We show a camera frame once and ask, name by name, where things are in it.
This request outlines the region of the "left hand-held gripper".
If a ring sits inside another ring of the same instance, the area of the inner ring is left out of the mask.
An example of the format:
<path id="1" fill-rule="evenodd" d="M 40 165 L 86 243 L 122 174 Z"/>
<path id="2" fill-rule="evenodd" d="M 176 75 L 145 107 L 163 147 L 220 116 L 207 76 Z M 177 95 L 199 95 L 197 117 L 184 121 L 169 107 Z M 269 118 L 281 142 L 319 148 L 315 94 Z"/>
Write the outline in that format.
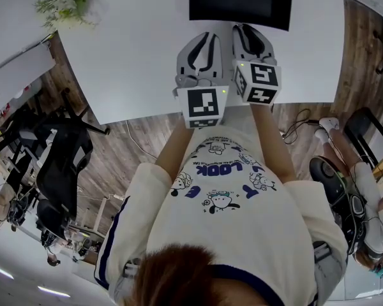
<path id="1" fill-rule="evenodd" d="M 222 76 L 222 50 L 219 37 L 204 32 L 189 41 L 177 56 L 177 87 L 173 94 L 181 107 L 185 126 L 201 129 L 217 126 L 223 119 L 229 86 L 213 78 Z"/>

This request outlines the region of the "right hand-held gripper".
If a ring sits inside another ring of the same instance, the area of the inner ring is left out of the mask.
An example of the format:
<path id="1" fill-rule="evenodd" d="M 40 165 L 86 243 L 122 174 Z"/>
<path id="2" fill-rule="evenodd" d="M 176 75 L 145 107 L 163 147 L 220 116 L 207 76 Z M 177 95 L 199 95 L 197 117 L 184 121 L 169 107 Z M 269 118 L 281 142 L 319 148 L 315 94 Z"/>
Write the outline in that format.
<path id="1" fill-rule="evenodd" d="M 271 42 L 248 24 L 234 25 L 232 48 L 231 105 L 271 106 L 282 89 L 282 70 L 270 65 L 277 63 Z"/>

